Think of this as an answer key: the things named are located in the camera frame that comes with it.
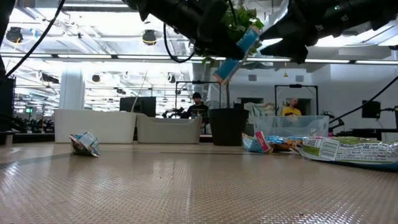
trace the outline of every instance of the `person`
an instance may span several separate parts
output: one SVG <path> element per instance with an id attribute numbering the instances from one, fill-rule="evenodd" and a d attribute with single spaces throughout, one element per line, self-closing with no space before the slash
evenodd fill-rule
<path id="1" fill-rule="evenodd" d="M 205 127 L 205 125 L 208 124 L 207 112 L 209 110 L 209 107 L 207 107 L 205 104 L 203 104 L 203 102 L 201 100 L 200 93 L 197 93 L 197 92 L 194 93 L 192 95 L 192 99 L 195 104 L 188 108 L 187 114 L 190 118 L 197 118 L 197 117 L 201 116 L 202 117 L 202 127 Z"/>
<path id="2" fill-rule="evenodd" d="M 301 116 L 301 111 L 296 108 L 299 103 L 299 99 L 290 99 L 289 106 L 282 110 L 282 116 Z"/>

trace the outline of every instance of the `red label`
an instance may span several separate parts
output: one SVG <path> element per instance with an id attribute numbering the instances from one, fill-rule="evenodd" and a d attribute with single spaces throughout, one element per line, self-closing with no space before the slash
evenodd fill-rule
<path id="1" fill-rule="evenodd" d="M 264 134 L 262 133 L 262 131 L 259 131 L 256 133 L 256 139 L 259 142 L 260 146 L 262 147 L 262 150 L 264 152 L 267 152 L 268 150 L 270 150 L 271 148 L 268 146 L 268 143 L 264 137 Z"/>

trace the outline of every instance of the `yellow shirt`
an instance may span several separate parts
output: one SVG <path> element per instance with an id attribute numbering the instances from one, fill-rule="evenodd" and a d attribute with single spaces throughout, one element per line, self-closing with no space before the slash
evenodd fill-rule
<path id="1" fill-rule="evenodd" d="M 301 116 L 301 112 L 297 108 L 285 107 L 282 110 L 282 116 Z"/>

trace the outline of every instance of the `snack bag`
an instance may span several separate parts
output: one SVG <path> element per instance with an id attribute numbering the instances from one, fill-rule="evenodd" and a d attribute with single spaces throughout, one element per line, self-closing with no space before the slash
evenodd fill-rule
<path id="1" fill-rule="evenodd" d="M 250 26 L 247 29 L 242 39 L 237 43 L 238 47 L 245 52 L 245 58 L 243 60 L 227 58 L 221 67 L 213 74 L 213 76 L 216 77 L 217 82 L 224 84 L 232 78 L 239 66 L 246 60 L 246 57 L 253 46 L 255 46 L 259 38 L 259 34 L 260 31 L 255 26 Z"/>
<path id="2" fill-rule="evenodd" d="M 303 138 L 300 136 L 291 136 L 282 138 L 280 136 L 268 136 L 267 142 L 271 145 L 274 152 L 295 152 L 299 153 L 298 147 L 303 144 Z"/>
<path id="3" fill-rule="evenodd" d="M 250 137 L 247 134 L 242 134 L 242 137 L 243 137 L 243 146 L 246 151 L 259 152 L 259 153 L 272 152 L 272 149 L 268 145 L 262 131 L 255 133 L 255 137 Z"/>
<path id="4" fill-rule="evenodd" d="M 71 134 L 69 138 L 73 154 L 94 157 L 100 156 L 98 140 L 88 131 L 84 134 Z"/>
<path id="5" fill-rule="evenodd" d="M 298 149 L 302 156 L 316 161 L 398 170 L 398 142 L 356 137 L 308 137 Z"/>

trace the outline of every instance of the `textured floor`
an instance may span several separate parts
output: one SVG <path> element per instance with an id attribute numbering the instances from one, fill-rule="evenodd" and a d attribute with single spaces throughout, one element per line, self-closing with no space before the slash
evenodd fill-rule
<path id="1" fill-rule="evenodd" d="M 398 174 L 239 148 L 0 147 L 0 223 L 398 223 Z"/>

